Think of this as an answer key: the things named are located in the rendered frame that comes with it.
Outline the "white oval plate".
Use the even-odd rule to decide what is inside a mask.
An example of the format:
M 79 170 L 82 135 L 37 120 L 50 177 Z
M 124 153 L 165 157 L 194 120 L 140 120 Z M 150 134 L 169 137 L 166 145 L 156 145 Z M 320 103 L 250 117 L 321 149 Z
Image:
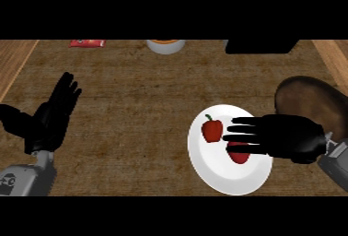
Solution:
M 200 133 L 200 127 L 209 121 L 206 115 L 222 123 L 222 134 L 236 117 L 252 117 L 242 108 L 219 104 L 208 107 L 197 114 L 187 133 L 187 153 L 194 171 L 205 183 L 227 195 L 246 195 L 258 190 L 270 176 L 273 157 L 250 154 L 246 162 L 233 162 L 227 151 L 227 142 L 208 143 Z

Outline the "red snack packet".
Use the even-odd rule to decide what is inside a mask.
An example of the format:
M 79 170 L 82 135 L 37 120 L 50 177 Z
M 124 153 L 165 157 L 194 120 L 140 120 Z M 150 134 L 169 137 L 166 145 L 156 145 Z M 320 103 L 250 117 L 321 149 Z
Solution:
M 69 46 L 78 48 L 103 48 L 104 40 L 71 40 Z

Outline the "black box appliance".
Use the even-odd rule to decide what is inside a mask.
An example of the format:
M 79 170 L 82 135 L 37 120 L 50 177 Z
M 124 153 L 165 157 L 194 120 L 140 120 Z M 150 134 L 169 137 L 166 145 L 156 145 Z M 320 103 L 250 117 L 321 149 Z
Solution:
M 293 46 L 296 45 L 296 40 L 228 40 L 225 44 L 227 54 L 261 54 L 261 53 L 289 53 Z

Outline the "red bell pepper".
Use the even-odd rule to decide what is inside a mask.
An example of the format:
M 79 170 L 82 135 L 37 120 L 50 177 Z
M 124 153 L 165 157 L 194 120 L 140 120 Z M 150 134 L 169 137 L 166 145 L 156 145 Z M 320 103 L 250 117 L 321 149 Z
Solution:
M 208 143 L 218 142 L 222 135 L 222 122 L 219 120 L 214 120 L 211 115 L 206 114 L 206 121 L 200 126 L 200 133 L 205 141 Z

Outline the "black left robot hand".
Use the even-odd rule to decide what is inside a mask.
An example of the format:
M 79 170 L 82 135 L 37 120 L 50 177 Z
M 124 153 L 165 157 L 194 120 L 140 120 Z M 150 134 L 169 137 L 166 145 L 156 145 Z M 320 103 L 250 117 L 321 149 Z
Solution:
M 0 103 L 0 123 L 4 130 L 25 140 L 26 154 L 41 150 L 53 152 L 60 147 L 79 93 L 73 75 L 65 72 L 34 115 Z

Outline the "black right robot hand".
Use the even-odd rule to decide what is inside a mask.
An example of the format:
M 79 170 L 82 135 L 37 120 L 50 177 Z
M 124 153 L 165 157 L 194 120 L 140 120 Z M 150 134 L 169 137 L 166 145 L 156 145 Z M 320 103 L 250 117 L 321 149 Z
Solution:
M 326 153 L 326 138 L 320 124 L 298 115 L 267 114 L 262 117 L 237 117 L 227 127 L 224 141 L 239 142 L 225 147 L 231 153 L 270 155 L 311 164 Z

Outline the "white cup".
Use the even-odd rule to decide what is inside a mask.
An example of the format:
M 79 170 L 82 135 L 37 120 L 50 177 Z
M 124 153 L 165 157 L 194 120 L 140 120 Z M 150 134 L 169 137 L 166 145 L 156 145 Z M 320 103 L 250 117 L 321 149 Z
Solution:
M 147 40 L 147 47 L 158 54 L 172 54 L 181 50 L 184 43 L 186 40 Z

